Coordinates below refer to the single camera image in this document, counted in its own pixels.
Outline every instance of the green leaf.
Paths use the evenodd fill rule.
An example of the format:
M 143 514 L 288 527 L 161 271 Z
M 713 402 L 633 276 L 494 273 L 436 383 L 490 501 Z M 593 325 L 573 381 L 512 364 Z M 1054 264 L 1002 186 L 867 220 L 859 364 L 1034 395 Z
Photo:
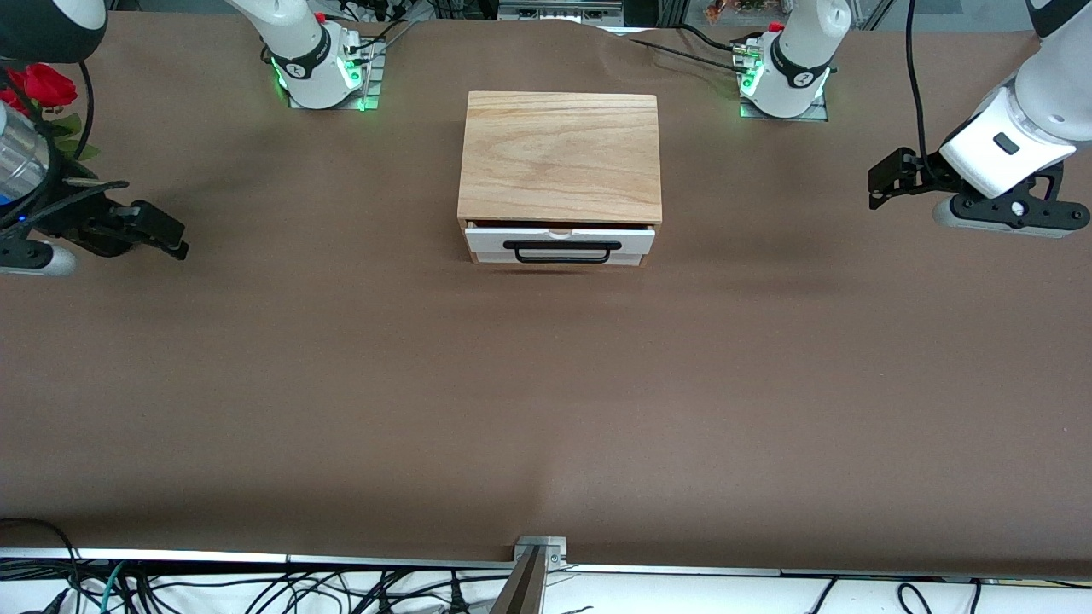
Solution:
M 84 162 L 86 160 L 91 160 L 91 158 L 95 157 L 96 155 L 98 155 L 99 153 L 100 152 L 99 152 L 98 147 L 96 147 L 95 145 L 92 145 L 92 144 L 86 144 L 86 145 L 83 146 L 83 153 L 80 154 L 80 162 Z
M 80 142 L 76 141 L 75 139 L 69 139 L 68 141 L 60 141 L 60 142 L 55 143 L 55 144 L 57 145 L 57 149 L 60 150 L 60 152 L 62 154 L 64 154 L 67 157 L 71 158 L 72 154 L 75 153 L 76 145 L 79 145 Z M 88 143 L 88 144 L 86 144 L 86 145 L 83 146 L 83 152 L 80 154 L 80 162 L 84 162 L 84 161 L 91 160 L 91 158 L 95 157 L 96 155 L 98 155 L 99 153 L 102 153 L 102 151 L 98 147 L 96 147 L 95 145 L 92 145 L 91 143 Z
M 80 121 L 80 116 L 74 113 L 72 115 L 49 121 L 49 125 L 52 127 L 52 134 L 55 139 L 78 134 L 81 128 L 83 128 L 83 122 Z

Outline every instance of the black cable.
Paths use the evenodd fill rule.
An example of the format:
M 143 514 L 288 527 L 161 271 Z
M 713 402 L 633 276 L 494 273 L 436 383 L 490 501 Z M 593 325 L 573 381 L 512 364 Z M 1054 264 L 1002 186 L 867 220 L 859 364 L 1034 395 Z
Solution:
M 153 602 L 157 602 L 159 605 L 166 607 L 167 610 L 169 610 L 171 612 L 171 614 L 182 614 L 181 612 L 179 612 L 179 611 L 175 610 L 174 607 L 171 607 L 170 604 L 167 603 L 167 601 L 164 600 L 162 597 L 155 594 L 155 588 L 152 587 L 152 580 L 151 579 L 147 579 L 147 589 L 149 589 L 149 594 L 152 595 L 152 601 Z
M 7 74 L 5 71 L 0 70 L 0 73 L 3 74 L 4 79 L 8 78 L 8 74 Z M 61 542 L 64 543 L 64 548 L 69 553 L 69 562 L 72 564 L 72 577 L 71 577 L 71 579 L 69 581 L 70 581 L 70 583 L 74 583 L 75 585 L 75 589 L 76 589 L 75 590 L 75 610 L 74 610 L 74 612 L 78 612 L 78 613 L 83 612 L 82 604 L 80 603 L 80 600 L 81 600 L 82 593 L 83 593 L 83 591 L 80 589 L 80 565 L 76 563 L 75 546 L 72 545 L 72 540 L 68 539 L 68 535 L 64 534 L 64 531 L 61 531 L 52 522 L 48 522 L 46 520 L 39 520 L 37 518 L 23 518 L 23 517 L 0 518 L 0 524 L 31 524 L 31 526 L 34 526 L 34 527 L 44 527 L 46 529 L 49 529 L 58 538 L 60 538 Z
M 819 614 L 819 610 L 822 607 L 822 602 L 827 601 L 827 595 L 830 594 L 830 589 L 834 588 L 834 582 L 836 581 L 838 581 L 838 576 L 834 576 L 833 578 L 830 579 L 829 582 L 827 582 L 827 586 L 823 587 L 822 592 L 819 593 L 819 599 L 816 600 L 816 604 L 811 607 L 811 611 L 808 612 L 808 614 Z
M 274 587 L 276 587 L 277 585 L 280 585 L 281 582 L 287 580 L 290 577 L 292 577 L 292 574 L 285 574 L 285 575 L 281 576 L 280 578 L 277 578 L 276 580 L 273 580 L 272 582 L 270 582 L 270 586 L 265 587 L 264 589 L 262 589 L 262 592 L 258 593 L 258 597 L 256 597 L 254 600 L 250 602 L 250 605 L 247 606 L 247 610 L 242 614 L 250 614 L 250 611 L 253 610 L 256 605 L 258 605 L 258 602 L 261 601 L 261 599 L 263 597 L 265 597 L 265 593 L 270 592 L 271 590 L 273 590 Z
M 972 582 L 974 582 L 974 597 L 971 598 L 971 609 L 968 612 L 970 614 L 975 614 L 975 612 L 978 611 L 978 598 L 982 597 L 982 582 L 977 579 L 972 580 Z M 925 595 L 922 594 L 922 591 L 917 590 L 917 587 L 911 585 L 910 582 L 903 582 L 899 585 L 898 588 L 897 594 L 899 597 L 899 605 L 902 606 L 903 612 L 906 614 L 915 614 L 910 606 L 906 605 L 906 599 L 902 594 L 902 592 L 906 589 L 910 589 L 917 597 L 917 601 L 922 602 L 922 607 L 925 609 L 925 614 L 933 614 L 933 610 L 929 609 L 929 602 L 925 601 Z
M 140 586 L 140 578 L 136 578 L 136 600 L 140 601 L 141 606 L 144 609 L 144 614 L 155 614 L 152 609 L 147 605 L 147 594 Z M 129 585 L 129 580 L 124 580 L 126 585 Z
M 0 231 L 0 237 L 11 237 L 15 236 L 16 231 L 22 231 L 23 228 L 31 228 L 37 224 L 41 219 L 52 215 L 58 211 L 80 202 L 81 200 L 88 199 L 93 196 L 100 194 L 107 190 L 115 190 L 118 188 L 128 188 L 129 181 L 107 181 L 105 184 L 99 184 L 98 186 L 93 186 L 91 188 L 80 190 L 79 192 L 62 198 L 61 200 L 46 206 L 45 209 L 38 210 L 17 224 L 13 224 L 4 231 Z
M 95 90 L 91 86 L 91 73 L 87 72 L 87 64 L 80 62 L 80 74 L 83 75 L 83 87 L 87 91 L 87 117 L 83 120 L 83 133 L 80 134 L 80 142 L 72 152 L 72 160 L 80 162 L 80 154 L 87 146 L 87 138 L 91 137 L 91 125 L 95 121 Z
M 264 612 L 266 607 L 269 607 L 270 605 L 273 605 L 273 602 L 276 601 L 276 599 L 278 597 L 281 597 L 282 594 L 284 594 L 286 591 L 293 590 L 294 587 L 298 582 L 304 581 L 304 580 L 309 580 L 310 579 L 309 576 L 310 576 L 310 574 L 306 574 L 306 575 L 304 575 L 304 576 L 301 576 L 299 578 L 288 578 L 287 579 L 287 583 L 285 585 L 285 587 L 283 589 L 278 590 L 277 592 L 273 593 L 273 597 L 269 598 L 269 600 L 266 600 L 265 603 L 261 607 L 259 607 L 258 610 L 256 610 L 254 614 L 261 614 L 262 612 Z
M 922 602 L 922 606 L 925 607 L 925 614 L 933 614 L 933 610 L 929 609 L 929 602 L 925 601 L 925 597 L 922 595 L 922 591 L 917 590 L 917 587 L 915 587 L 910 582 L 903 582 L 899 585 L 898 589 L 895 589 L 898 591 L 897 594 L 899 595 L 899 605 L 902 606 L 903 612 L 905 612 L 906 614 L 915 614 L 914 611 L 912 611 L 910 606 L 906 605 L 905 598 L 902 597 L 902 591 L 906 589 L 910 589 L 911 591 L 913 591 L 914 594 L 917 595 L 917 600 Z
M 390 32 L 391 28 L 393 28 L 394 26 L 399 25 L 400 23 L 405 23 L 405 20 L 394 20 L 394 21 L 392 21 L 390 24 L 388 24 L 387 27 L 383 28 L 382 32 L 380 32 L 378 35 L 371 37 L 371 39 L 368 40 L 367 43 L 361 43 L 360 45 L 357 45 L 356 47 L 349 47 L 348 48 L 348 52 L 349 54 L 355 54 L 355 52 L 359 51 L 360 49 L 367 49 L 368 47 L 371 47 L 378 40 L 380 40 L 384 36 L 387 36 L 387 33 Z
M 974 597 L 971 598 L 970 614 L 975 614 L 978 611 L 978 598 L 982 597 L 982 582 L 977 579 L 972 581 L 974 582 Z
M 673 27 L 675 27 L 677 29 L 685 29 L 685 31 L 693 34 L 698 38 L 701 38 L 702 43 L 704 43 L 705 45 L 709 45 L 710 47 L 712 47 L 714 49 L 721 49 L 722 51 L 731 51 L 732 50 L 732 46 L 731 45 L 725 45 L 723 43 L 717 43 L 716 40 L 713 40 L 712 38 L 705 36 L 704 32 L 698 29 L 697 27 L 695 27 L 695 26 L 692 26 L 690 24 L 680 23 L 680 24 L 678 24 L 676 26 L 673 26 Z
M 464 585 L 467 585 L 467 583 L 471 583 L 471 582 L 486 582 L 486 581 L 494 581 L 494 580 L 507 580 L 508 578 L 509 578 L 508 576 L 478 576 L 478 577 L 475 577 L 475 578 L 463 578 L 462 580 L 460 580 L 460 582 L 462 582 Z M 432 586 L 429 586 L 429 587 L 417 589 L 417 590 L 412 591 L 412 592 L 407 592 L 405 594 L 397 595 L 396 598 L 393 599 L 393 601 L 391 601 L 391 604 L 389 606 L 379 609 L 378 611 L 376 611 L 376 614 L 390 614 L 391 610 L 395 605 L 397 605 L 399 603 L 401 603 L 401 602 L 403 602 L 403 601 L 405 601 L 407 599 L 416 599 L 418 597 L 436 597 L 436 595 L 430 595 L 430 594 L 427 594 L 427 593 L 430 593 L 430 592 L 435 591 L 436 589 L 442 589 L 442 588 L 449 587 L 449 586 L 451 586 L 450 581 L 440 582 L 440 583 L 437 583 L 437 585 L 432 585 Z
M 466 603 L 466 599 L 463 598 L 463 589 L 459 583 L 459 574 L 455 570 L 451 570 L 451 614 L 470 614 L 470 604 Z
M 146 595 L 147 600 L 151 601 L 152 607 L 155 609 L 155 613 L 154 614 L 163 614 L 163 609 L 159 607 L 159 604 L 155 600 L 155 593 L 152 592 L 152 582 L 151 582 L 151 580 L 149 580 L 147 574 L 143 574 L 142 572 L 139 576 L 136 576 L 136 590 L 141 594 Z
M 376 597 L 379 594 L 380 590 L 384 590 L 387 588 L 394 586 L 395 582 L 397 582 L 402 578 L 405 578 L 410 574 L 411 572 L 406 570 L 397 570 L 391 572 L 391 575 L 388 576 L 387 571 L 383 571 L 383 575 L 380 576 L 379 581 L 371 587 L 371 589 L 368 591 L 367 594 L 360 598 L 360 601 L 357 602 L 356 607 L 354 607 L 349 612 L 349 614 L 364 614 L 364 612 L 368 607 L 370 607 L 372 603 L 376 602 Z
M 274 581 L 281 581 L 281 579 L 283 579 L 283 578 L 284 578 L 284 576 L 282 576 L 281 578 L 278 578 L 277 580 L 274 580 Z M 210 582 L 210 583 L 205 583 L 205 582 L 166 582 L 166 583 L 163 583 L 163 585 L 156 585 L 156 586 L 154 586 L 152 588 L 153 589 L 169 589 L 171 587 L 193 587 L 193 588 L 202 588 L 202 589 L 216 589 L 216 588 L 223 588 L 223 587 L 235 587 L 235 586 L 239 586 L 239 585 L 259 585 L 259 583 L 265 583 L 265 582 L 269 582 L 269 581 L 270 581 L 269 578 L 248 578 L 246 580 L 233 580 L 230 582 Z
M 325 585 L 327 582 L 329 582 L 330 580 L 332 580 L 333 578 L 337 577 L 341 574 L 342 571 L 334 571 L 333 574 L 330 574 L 329 576 L 322 578 L 321 580 L 314 580 L 313 585 L 299 592 L 296 592 L 296 589 L 293 588 L 292 590 L 293 595 L 292 599 L 288 600 L 288 605 L 284 609 L 284 614 L 288 614 L 288 611 L 292 610 L 294 606 L 298 607 L 300 600 L 307 597 L 308 593 L 321 592 L 319 588 L 321 588 L 323 585 Z M 310 579 L 311 578 L 309 578 L 308 576 L 304 576 L 302 578 L 300 578 L 300 580 L 310 580 Z M 337 606 L 341 607 L 341 601 L 337 602 Z
M 1075 585 L 1072 582 L 1063 582 L 1061 580 L 1045 580 L 1048 585 L 1057 585 L 1059 587 L 1066 587 L 1067 589 L 1092 589 L 1088 585 Z
M 126 614 L 130 614 L 130 613 L 138 614 L 136 605 L 133 603 L 133 594 L 129 590 L 129 581 L 127 579 L 124 579 L 123 577 L 118 576 L 117 582 L 118 582 L 118 585 L 116 587 L 114 587 L 114 588 L 116 588 L 118 590 L 118 592 L 121 594 L 121 602 L 124 604 L 124 609 L 123 610 L 124 610 Z
M 684 58 L 688 58 L 688 59 L 691 59 L 691 60 L 693 60 L 696 62 L 701 62 L 703 64 L 715 66 L 717 68 L 723 68 L 723 69 L 729 70 L 732 72 L 738 72 L 738 73 L 747 72 L 747 70 L 744 69 L 744 68 L 741 68 L 741 67 L 736 67 L 736 66 L 721 63 L 721 62 L 717 62 L 717 61 L 713 61 L 713 60 L 710 60 L 710 59 L 702 58 L 700 56 L 695 56 L 692 54 L 687 54 L 686 51 L 679 51 L 678 49 L 672 49 L 670 47 L 664 47 L 662 45 L 656 45 L 655 43 L 649 43 L 648 40 L 638 40 L 637 38 L 630 38 L 630 40 L 632 40 L 633 43 L 637 43 L 638 45 L 644 45 L 645 47 L 652 47 L 653 49 L 660 49 L 661 51 L 666 51 L 668 54 L 674 54 L 676 56 L 681 56 Z
M 910 76 L 910 93 L 914 96 L 914 114 L 917 118 L 917 149 L 922 156 L 922 166 L 928 179 L 936 181 L 937 177 L 929 167 L 929 151 L 925 146 L 925 108 L 922 105 L 922 91 L 917 86 L 917 71 L 914 70 L 914 9 L 917 0 L 910 0 L 906 8 L 906 74 Z

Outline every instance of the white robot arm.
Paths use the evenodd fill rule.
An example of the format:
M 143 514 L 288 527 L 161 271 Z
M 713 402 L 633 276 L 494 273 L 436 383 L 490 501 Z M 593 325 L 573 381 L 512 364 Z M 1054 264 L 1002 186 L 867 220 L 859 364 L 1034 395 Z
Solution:
M 336 106 L 361 87 L 360 35 L 341 25 L 319 23 L 307 0 L 225 0 L 258 28 L 281 82 L 301 107 Z
M 775 118 L 808 110 L 822 93 L 830 61 L 852 23 L 845 0 L 800 0 L 782 32 L 746 37 L 759 61 L 751 61 L 751 73 L 740 78 L 740 95 Z
M 1063 237 L 1089 223 L 1057 200 L 1061 161 L 1092 143 L 1092 0 L 1026 0 L 1040 50 L 922 160 L 907 147 L 869 172 L 870 208 L 903 193 L 956 192 L 934 210 L 946 226 Z M 1046 196 L 1032 192 L 1047 182 Z

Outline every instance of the black drawer handle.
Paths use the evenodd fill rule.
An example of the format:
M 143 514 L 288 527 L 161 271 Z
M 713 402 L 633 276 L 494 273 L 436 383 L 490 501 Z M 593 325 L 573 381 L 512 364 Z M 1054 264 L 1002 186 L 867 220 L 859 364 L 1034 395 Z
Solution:
M 610 252 L 621 249 L 618 241 L 505 241 L 505 249 L 515 252 L 515 259 L 524 264 L 603 264 L 610 260 Z M 523 256 L 521 249 L 586 249 L 603 250 L 603 256 Z

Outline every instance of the metal bracket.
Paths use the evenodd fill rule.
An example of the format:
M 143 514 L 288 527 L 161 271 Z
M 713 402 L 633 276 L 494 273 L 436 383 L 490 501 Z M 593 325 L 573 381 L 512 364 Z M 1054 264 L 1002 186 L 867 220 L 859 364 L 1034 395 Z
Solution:
M 520 538 L 515 568 L 489 614 L 541 614 L 546 574 L 565 565 L 566 551 L 565 538 Z

